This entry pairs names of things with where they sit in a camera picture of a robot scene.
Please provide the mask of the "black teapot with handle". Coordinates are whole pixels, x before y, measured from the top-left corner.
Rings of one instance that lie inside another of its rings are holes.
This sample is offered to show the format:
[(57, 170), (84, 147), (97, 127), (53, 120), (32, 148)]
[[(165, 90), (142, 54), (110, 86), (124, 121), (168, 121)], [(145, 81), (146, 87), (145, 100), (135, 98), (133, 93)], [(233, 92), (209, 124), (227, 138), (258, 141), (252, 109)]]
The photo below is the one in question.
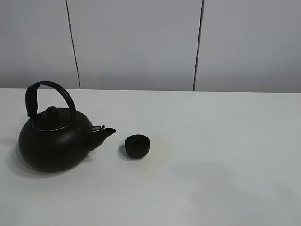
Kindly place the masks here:
[[(50, 106), (39, 113), (37, 93), (41, 85), (55, 89), (68, 106)], [(116, 132), (104, 125), (92, 125), (86, 115), (77, 111), (66, 89), (55, 82), (39, 81), (30, 85), (25, 93), (25, 106), (29, 119), (20, 131), (18, 147), (25, 163), (36, 171), (69, 170)]]

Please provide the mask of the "small black teacup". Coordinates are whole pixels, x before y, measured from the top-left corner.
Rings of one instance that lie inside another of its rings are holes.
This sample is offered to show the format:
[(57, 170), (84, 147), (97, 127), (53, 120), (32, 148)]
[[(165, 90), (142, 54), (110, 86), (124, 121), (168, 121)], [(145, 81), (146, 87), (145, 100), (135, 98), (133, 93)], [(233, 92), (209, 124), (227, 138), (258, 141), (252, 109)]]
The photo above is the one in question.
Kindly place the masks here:
[(150, 150), (150, 139), (141, 134), (134, 134), (125, 139), (125, 150), (132, 159), (141, 159)]

